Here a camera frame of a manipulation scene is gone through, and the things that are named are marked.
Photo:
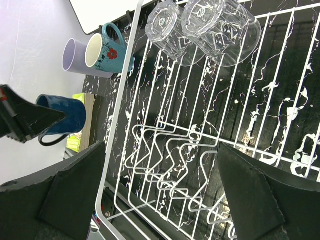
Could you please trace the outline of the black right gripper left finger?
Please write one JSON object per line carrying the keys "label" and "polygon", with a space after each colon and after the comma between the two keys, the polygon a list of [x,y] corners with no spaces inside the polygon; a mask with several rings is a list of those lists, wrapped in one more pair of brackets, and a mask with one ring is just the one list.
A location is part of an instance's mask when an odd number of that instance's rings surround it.
{"label": "black right gripper left finger", "polygon": [[98,142],[0,186],[2,240],[85,240],[105,164]]}

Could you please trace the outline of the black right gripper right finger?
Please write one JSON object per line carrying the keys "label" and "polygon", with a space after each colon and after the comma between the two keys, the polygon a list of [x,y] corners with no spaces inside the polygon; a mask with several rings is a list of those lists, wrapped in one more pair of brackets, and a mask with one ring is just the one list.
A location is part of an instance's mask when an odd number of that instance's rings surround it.
{"label": "black right gripper right finger", "polygon": [[220,143],[216,162],[239,240],[318,240],[320,184]]}

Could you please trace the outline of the teal floral ceramic mug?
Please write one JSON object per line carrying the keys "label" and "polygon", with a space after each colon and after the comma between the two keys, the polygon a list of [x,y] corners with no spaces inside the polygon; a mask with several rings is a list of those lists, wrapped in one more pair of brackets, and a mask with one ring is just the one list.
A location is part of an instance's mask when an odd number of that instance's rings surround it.
{"label": "teal floral ceramic mug", "polygon": [[[108,35],[107,28],[112,28],[120,43],[113,41]],[[84,61],[87,67],[110,73],[121,73],[123,71],[127,45],[119,28],[114,23],[106,23],[102,26],[102,33],[94,34],[89,40]]]}

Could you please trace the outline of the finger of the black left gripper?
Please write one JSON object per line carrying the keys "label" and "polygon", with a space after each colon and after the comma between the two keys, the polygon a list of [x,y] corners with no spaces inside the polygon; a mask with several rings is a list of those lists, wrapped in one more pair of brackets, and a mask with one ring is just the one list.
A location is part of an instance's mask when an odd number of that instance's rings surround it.
{"label": "finger of the black left gripper", "polygon": [[62,111],[33,104],[9,85],[0,86],[0,137],[26,143],[66,118]]}

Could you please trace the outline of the green treehouse book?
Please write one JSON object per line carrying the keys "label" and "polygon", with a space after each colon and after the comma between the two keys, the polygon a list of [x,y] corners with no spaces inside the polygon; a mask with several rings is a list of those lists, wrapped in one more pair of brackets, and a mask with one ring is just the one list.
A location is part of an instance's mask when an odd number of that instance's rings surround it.
{"label": "green treehouse book", "polygon": [[79,153],[89,147],[95,95],[78,93],[72,96],[71,134],[67,138],[66,147]]}

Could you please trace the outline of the dark blue ceramic mug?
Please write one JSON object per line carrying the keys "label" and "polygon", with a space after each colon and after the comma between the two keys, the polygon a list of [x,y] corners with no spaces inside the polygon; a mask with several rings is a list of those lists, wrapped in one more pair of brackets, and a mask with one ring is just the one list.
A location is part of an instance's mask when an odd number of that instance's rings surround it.
{"label": "dark blue ceramic mug", "polygon": [[[42,94],[40,95],[37,100],[36,104],[45,108],[49,108],[51,110],[56,110],[59,112],[63,112],[65,114],[65,118],[60,122],[54,124],[48,130],[46,130],[41,136],[38,137],[39,143],[44,147],[51,147],[66,139],[72,133],[72,117],[71,117],[71,110],[72,110],[72,98],[67,98],[63,96],[57,95],[47,95]],[[61,135],[58,139],[51,141],[51,142],[44,142],[43,138],[45,136],[52,136],[52,135]]]}

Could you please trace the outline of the white dry-erase board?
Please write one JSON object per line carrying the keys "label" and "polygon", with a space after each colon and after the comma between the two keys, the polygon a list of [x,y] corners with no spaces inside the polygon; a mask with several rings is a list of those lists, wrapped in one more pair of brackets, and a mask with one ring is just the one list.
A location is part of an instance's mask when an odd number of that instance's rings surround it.
{"label": "white dry-erase board", "polygon": [[134,11],[138,2],[138,0],[70,0],[86,35],[93,33],[100,25],[120,19],[127,11]]}

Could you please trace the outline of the lavender plastic cup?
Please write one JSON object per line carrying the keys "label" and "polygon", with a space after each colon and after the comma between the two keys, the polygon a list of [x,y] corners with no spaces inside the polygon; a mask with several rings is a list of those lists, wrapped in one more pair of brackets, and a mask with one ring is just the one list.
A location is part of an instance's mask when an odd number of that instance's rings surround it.
{"label": "lavender plastic cup", "polygon": [[85,62],[85,53],[87,45],[74,38],[71,38],[63,52],[62,67],[66,72],[83,74],[94,77],[101,77],[109,79],[114,73],[96,70],[95,68],[88,67]]}

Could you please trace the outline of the clear glass cup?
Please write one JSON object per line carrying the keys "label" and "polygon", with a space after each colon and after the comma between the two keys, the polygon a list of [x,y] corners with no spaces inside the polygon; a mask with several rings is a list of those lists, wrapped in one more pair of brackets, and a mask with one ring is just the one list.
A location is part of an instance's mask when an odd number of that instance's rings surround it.
{"label": "clear glass cup", "polygon": [[145,33],[170,59],[189,67],[198,63],[205,54],[183,33],[182,13],[183,8],[171,0],[159,2],[148,16]]}
{"label": "clear glass cup", "polygon": [[222,67],[246,60],[262,31],[257,18],[235,0],[190,0],[181,26],[184,35]]}

